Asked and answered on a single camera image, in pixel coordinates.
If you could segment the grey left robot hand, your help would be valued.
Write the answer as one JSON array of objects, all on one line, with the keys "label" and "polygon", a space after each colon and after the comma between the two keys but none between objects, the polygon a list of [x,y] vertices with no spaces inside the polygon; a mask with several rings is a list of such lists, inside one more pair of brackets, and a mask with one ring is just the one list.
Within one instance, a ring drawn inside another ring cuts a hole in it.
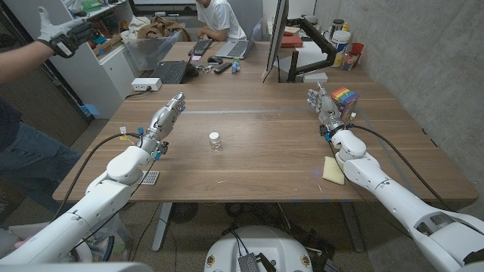
[{"label": "grey left robot hand", "polygon": [[170,134],[178,116],[185,109],[185,94],[183,92],[174,96],[164,107],[155,112],[146,132],[138,140],[136,146],[154,152],[162,140]]}]

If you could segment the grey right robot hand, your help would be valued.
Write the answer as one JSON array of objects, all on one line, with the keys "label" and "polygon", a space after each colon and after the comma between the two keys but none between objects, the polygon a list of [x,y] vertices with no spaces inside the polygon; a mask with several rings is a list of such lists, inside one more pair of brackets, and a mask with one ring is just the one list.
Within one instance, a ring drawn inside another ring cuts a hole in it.
[{"label": "grey right robot hand", "polygon": [[339,110],[321,81],[318,81],[317,91],[309,89],[307,101],[315,109],[319,121],[328,131],[335,131],[343,125]]}]

